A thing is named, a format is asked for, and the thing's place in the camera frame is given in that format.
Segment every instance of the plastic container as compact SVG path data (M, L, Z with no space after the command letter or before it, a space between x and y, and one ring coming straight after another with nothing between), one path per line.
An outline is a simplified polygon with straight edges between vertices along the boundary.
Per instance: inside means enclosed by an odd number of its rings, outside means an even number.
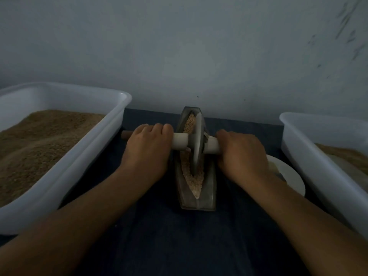
M17 234L59 207L120 129L124 109L131 99L123 91L52 82L26 83L0 90L0 131L40 110L106 114L27 192L0 208L0 234Z
M315 143L368 156L368 122L343 117L282 113L282 151L328 211L368 240L368 193Z

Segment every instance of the brown powder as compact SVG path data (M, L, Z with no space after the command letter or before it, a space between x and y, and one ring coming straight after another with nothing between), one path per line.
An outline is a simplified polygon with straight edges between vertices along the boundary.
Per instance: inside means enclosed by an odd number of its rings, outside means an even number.
M188 134L193 133L193 129L196 124L195 122L196 122L196 117L194 116L194 114L189 115L184 125L183 132L188 133ZM180 161L182 163L183 176L189 186L189 189L192 191L195 198L199 199L200 192L202 190L202 183L204 179L204 158L200 159L197 174L193 176L190 172L190 156L191 156L191 152L180 151Z
M348 148L332 147L316 143L324 153L344 159L357 169L368 175L368 157Z
M0 132L0 207L29 190L103 117L37 111Z

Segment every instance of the gray wall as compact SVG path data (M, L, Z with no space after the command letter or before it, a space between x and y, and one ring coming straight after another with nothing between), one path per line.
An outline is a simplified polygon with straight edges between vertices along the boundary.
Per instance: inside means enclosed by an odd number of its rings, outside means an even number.
M131 108L368 119L368 0L0 0L0 87L125 90Z

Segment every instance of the dark blue cloth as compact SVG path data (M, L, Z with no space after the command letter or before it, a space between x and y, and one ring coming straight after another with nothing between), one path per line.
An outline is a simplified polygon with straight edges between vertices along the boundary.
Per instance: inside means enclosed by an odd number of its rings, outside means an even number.
M169 123L179 115L126 109L123 127ZM290 164L280 150L283 127L205 118L219 129L255 134L267 154ZM97 158L63 205L108 177L125 149L117 135ZM217 171L215 212L182 210L173 169L157 182L94 244L76 275L286 275L308 274L277 224L255 201ZM320 206L306 186L306 197ZM7 241L2 237L0 242Z

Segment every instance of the person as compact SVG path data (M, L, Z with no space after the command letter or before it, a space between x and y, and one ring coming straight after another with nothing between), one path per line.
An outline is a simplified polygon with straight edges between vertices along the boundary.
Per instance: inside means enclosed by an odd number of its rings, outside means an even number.
M367 275L368 245L268 171L254 135L220 130L218 166L277 223L312 275ZM0 248L0 275L67 275L166 172L171 125L141 125L106 180Z

